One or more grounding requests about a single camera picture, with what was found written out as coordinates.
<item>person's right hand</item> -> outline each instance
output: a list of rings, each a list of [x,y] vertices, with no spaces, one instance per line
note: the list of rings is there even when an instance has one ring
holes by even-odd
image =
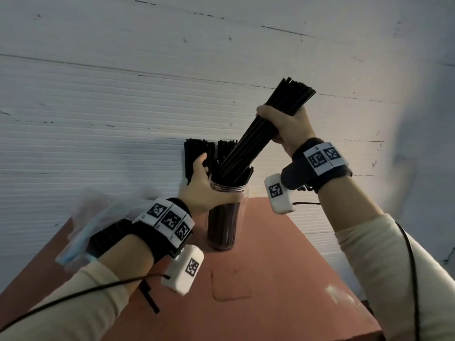
[[[316,137],[303,106],[294,116],[289,116],[268,105],[260,105],[256,111],[259,116],[272,122],[278,129],[279,134],[272,140],[281,144],[290,157],[308,139]]]

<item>plastic jar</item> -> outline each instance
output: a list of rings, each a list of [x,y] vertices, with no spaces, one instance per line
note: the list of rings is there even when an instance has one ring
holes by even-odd
[[[210,186],[216,191],[243,193],[240,202],[217,206],[208,212],[208,245],[219,251],[230,250],[238,239],[243,224],[243,214],[248,200],[248,187],[246,185],[228,187],[212,182],[212,180],[210,180]]]

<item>long-sleeved shirt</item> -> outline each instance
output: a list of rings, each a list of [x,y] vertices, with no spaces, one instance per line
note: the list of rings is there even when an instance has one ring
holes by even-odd
[[[414,340],[410,260],[405,240],[394,220],[385,214],[335,235],[387,340]],[[455,340],[455,282],[408,237],[418,276],[421,340]],[[109,269],[95,261],[79,270],[38,306],[117,280]],[[0,334],[0,341],[99,340],[127,304],[128,294],[122,286],[90,293],[26,318]]]

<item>person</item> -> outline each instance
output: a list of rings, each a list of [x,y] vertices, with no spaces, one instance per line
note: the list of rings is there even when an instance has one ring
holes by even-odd
[[[257,113],[276,126],[279,135],[273,140],[289,156],[316,137],[304,108],[295,116],[288,116],[262,105]],[[205,155],[195,161],[194,176],[178,197],[192,216],[240,199],[238,194],[211,189],[203,160]],[[318,198],[386,339],[414,340],[410,257],[395,221],[349,175],[324,184]],[[417,269],[420,339],[455,340],[455,282],[412,237],[408,238]],[[146,275],[153,263],[146,243],[135,235],[127,235],[38,306],[83,289]],[[139,281],[132,282],[58,304],[13,325],[0,334],[0,341],[98,340],[112,326],[138,285]]]

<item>clear plastic bag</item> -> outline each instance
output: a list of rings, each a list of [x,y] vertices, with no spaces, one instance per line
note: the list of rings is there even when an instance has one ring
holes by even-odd
[[[91,188],[84,189],[72,209],[74,229],[68,235],[70,242],[55,261],[67,271],[76,272],[91,260],[86,253],[91,236],[119,220],[133,221],[160,196],[159,190],[151,185],[122,198]]]

